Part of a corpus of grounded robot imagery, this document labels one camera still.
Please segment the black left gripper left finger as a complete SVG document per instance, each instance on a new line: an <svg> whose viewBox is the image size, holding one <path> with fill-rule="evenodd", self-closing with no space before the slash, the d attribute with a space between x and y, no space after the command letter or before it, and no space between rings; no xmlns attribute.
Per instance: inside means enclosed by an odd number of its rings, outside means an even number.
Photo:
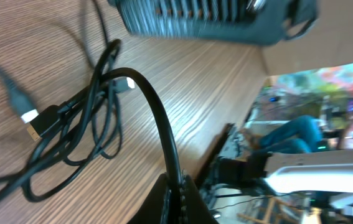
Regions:
<svg viewBox="0 0 353 224"><path fill-rule="evenodd" d="M171 190L166 174L161 174L148 196L128 224L166 224L169 216Z"/></svg>

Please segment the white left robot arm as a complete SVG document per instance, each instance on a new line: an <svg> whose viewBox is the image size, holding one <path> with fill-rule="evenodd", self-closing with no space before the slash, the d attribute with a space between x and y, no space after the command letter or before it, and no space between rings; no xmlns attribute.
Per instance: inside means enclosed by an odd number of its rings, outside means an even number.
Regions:
<svg viewBox="0 0 353 224"><path fill-rule="evenodd" d="M266 153L245 162L220 158L214 163L218 184L254 189L263 184L269 195L302 191L353 193L353 150L309 154ZM130 223L215 223L192 179L174 190L161 174Z"/></svg>

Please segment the person in blue jeans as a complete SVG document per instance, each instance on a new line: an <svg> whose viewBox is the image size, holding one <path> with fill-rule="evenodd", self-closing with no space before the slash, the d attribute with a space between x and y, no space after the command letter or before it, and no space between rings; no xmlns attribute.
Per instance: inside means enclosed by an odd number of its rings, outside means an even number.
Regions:
<svg viewBox="0 0 353 224"><path fill-rule="evenodd" d="M295 118L259 139L262 152L303 154L318 152L322 133L316 120L308 115Z"/></svg>

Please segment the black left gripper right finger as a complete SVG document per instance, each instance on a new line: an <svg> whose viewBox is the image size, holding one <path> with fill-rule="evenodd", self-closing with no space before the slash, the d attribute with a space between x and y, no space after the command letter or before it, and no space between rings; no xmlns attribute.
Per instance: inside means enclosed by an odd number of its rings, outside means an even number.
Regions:
<svg viewBox="0 0 353 224"><path fill-rule="evenodd" d="M194 181L189 175L183 177L181 192L181 212L179 223L218 224L202 200Z"/></svg>

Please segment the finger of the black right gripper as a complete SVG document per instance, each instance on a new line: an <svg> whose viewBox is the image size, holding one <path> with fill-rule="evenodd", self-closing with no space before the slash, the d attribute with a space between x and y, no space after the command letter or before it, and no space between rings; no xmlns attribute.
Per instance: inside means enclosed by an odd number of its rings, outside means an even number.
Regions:
<svg viewBox="0 0 353 224"><path fill-rule="evenodd" d="M298 39L319 14L315 0L112 0L109 4L134 35L250 45Z"/></svg>

